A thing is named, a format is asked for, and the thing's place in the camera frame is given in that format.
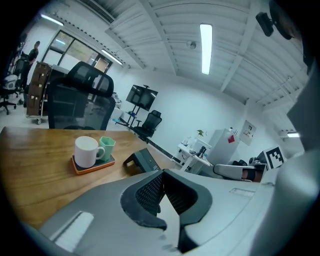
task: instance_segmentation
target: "monitor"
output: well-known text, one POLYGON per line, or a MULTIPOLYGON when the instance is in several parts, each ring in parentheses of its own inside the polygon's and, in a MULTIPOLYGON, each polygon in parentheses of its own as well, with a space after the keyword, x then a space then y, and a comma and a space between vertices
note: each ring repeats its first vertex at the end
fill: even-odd
POLYGON ((133 85, 131 91, 128 94, 128 97, 126 98, 126 101, 146 111, 149 111, 157 94, 157 91, 150 90, 138 85, 133 85))

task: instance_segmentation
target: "window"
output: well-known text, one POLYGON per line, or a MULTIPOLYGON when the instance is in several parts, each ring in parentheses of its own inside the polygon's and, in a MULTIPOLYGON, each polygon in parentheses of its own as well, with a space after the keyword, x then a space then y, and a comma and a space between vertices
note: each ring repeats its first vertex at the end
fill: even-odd
POLYGON ((75 40, 66 52, 66 55, 91 65, 98 56, 98 53, 84 45, 82 42, 75 40))
POLYGON ((52 40, 42 61, 71 70, 78 62, 85 62, 106 73, 112 62, 73 36, 59 31, 52 40))
POLYGON ((60 31, 50 47, 65 52, 73 40, 73 37, 60 31))

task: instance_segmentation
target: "black chair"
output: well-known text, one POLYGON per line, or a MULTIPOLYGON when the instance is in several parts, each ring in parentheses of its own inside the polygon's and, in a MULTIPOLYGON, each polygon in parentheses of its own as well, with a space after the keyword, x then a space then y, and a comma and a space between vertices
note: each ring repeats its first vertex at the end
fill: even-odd
POLYGON ((105 131, 116 102, 111 77, 84 62, 47 88, 50 129, 105 131))
POLYGON ((149 143, 148 137, 152 137, 156 131, 157 126, 161 123, 162 118, 160 117, 161 113, 153 110, 148 114, 143 125, 139 127, 140 120, 137 120, 138 126, 133 128, 133 131, 139 135, 139 138, 149 143))
POLYGON ((0 108, 4 107, 7 115, 9 115, 8 106, 13 106, 14 109, 17 108, 17 104, 8 102, 9 95, 11 94, 17 94, 17 91, 3 89, 2 86, 0 86, 0 99, 3 99, 3 101, 0 102, 0 108))

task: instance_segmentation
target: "floor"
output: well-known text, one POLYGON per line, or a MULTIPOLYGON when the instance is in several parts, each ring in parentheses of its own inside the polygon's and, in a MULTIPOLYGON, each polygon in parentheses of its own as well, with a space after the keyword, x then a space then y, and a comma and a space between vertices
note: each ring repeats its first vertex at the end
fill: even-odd
MULTIPOLYGON (((19 98, 10 98, 11 103, 17 103, 19 98)), ((27 109, 23 105, 17 105, 16 109, 14 106, 8 106, 9 115, 4 107, 0 108, 0 131, 5 126, 15 127, 27 127, 27 128, 43 128, 49 129, 48 118, 42 118, 41 124, 38 124, 36 118, 27 118, 27 109)), ((106 128, 107 131, 128 131, 128 129, 122 125, 115 124, 114 121, 110 121, 106 128)))

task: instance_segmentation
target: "green cup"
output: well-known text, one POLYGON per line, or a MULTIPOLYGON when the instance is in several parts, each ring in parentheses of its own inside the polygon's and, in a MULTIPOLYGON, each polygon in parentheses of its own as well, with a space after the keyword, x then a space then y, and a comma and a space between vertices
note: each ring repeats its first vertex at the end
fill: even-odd
POLYGON ((101 137, 99 140, 99 144, 105 150, 104 156, 101 158, 101 160, 108 161, 111 156, 111 152, 114 149, 116 142, 112 138, 101 137))

